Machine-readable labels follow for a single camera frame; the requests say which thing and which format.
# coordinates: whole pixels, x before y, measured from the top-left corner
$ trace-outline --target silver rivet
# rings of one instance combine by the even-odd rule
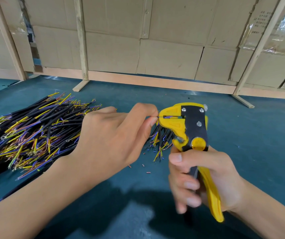
[[[182,137],[177,137],[178,142],[183,143],[184,139]]]

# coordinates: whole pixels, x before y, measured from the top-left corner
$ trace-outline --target forearm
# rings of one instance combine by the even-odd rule
[[[0,238],[33,238],[62,209],[86,192],[55,166],[0,202]]]
[[[285,238],[285,206],[251,183],[244,182],[246,203],[235,211],[236,216],[262,238]]]

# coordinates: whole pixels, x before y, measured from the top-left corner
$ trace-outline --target yellow wire stripper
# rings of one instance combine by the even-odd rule
[[[198,103],[175,104],[159,113],[159,123],[175,133],[177,139],[173,139],[172,142],[180,151],[185,152],[189,149],[208,151],[206,110],[206,105]],[[219,192],[210,176],[210,171],[204,167],[192,167],[190,175],[197,178],[198,171],[207,190],[211,214],[218,222],[223,222]]]

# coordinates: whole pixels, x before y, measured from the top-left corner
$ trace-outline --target bundle of wires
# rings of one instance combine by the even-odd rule
[[[17,179],[48,168],[57,158],[76,147],[84,116],[101,105],[81,103],[59,92],[0,117],[0,173],[24,169]]]
[[[151,136],[145,144],[147,151],[152,150],[154,153],[157,153],[154,162],[156,162],[157,158],[159,158],[159,162],[164,159],[163,151],[172,146],[174,136],[175,134],[172,130],[162,127],[159,122],[156,123],[155,128],[151,132]]]

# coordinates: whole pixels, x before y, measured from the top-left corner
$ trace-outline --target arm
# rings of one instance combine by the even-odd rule
[[[206,204],[207,195],[201,181],[185,174],[193,166],[202,166],[210,169],[223,211],[235,215],[263,238],[285,238],[285,206],[240,177],[227,154],[211,147],[208,152],[180,153],[177,148],[171,152],[169,183],[178,213],[185,213],[186,205]]]
[[[75,150],[0,202],[0,238],[35,237],[67,205],[136,161],[157,115],[151,104],[136,104],[129,113],[107,107],[87,114]],[[95,148],[90,153],[89,145]]]

